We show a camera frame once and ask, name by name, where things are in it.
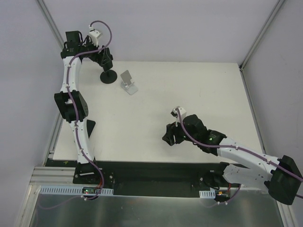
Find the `gray wall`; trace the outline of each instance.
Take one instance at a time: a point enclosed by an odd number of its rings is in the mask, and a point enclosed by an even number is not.
[[[34,0],[1,1],[0,21],[0,226],[12,227],[45,154],[63,67]]]
[[[241,63],[277,0],[45,0],[61,34],[113,30],[118,61]],[[106,28],[103,41],[108,40]]]
[[[286,2],[244,70],[268,154],[303,173],[303,1]],[[303,200],[293,209],[303,226]]]

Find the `vent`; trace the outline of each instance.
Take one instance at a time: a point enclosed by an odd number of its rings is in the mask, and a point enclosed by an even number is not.
[[[199,191],[200,198],[202,199],[214,199],[216,198],[216,193],[214,189],[211,189],[210,191]]]
[[[82,195],[81,186],[41,186],[40,194],[49,195]],[[113,189],[103,188],[99,195],[114,195]]]

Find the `wall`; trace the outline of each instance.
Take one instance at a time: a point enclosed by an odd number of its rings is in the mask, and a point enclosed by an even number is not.
[[[0,3],[0,226],[16,222],[58,113],[60,48],[34,0]]]
[[[277,0],[45,0],[62,36],[88,33],[93,20],[113,30],[118,61],[237,62]],[[108,40],[102,28],[104,42]]]
[[[289,0],[244,70],[268,154],[291,156],[303,173],[303,1]],[[293,204],[303,226],[303,200]]]

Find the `black round base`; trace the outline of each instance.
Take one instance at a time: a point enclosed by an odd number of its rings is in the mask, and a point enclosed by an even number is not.
[[[100,80],[105,84],[114,83],[117,79],[117,74],[113,70],[108,70],[106,72],[102,72],[100,75]]]

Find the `white table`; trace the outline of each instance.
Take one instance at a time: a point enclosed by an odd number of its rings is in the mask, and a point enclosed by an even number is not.
[[[175,121],[173,107],[196,114],[204,125],[261,152],[255,124],[235,63],[114,62],[115,83],[103,84],[102,69],[84,61],[80,92],[96,121],[90,137],[96,160],[218,163],[228,161],[202,152],[192,143],[170,147],[162,140],[166,125]],[[129,70],[139,91],[130,96],[120,87]],[[63,122],[53,156],[76,160],[72,131]]]

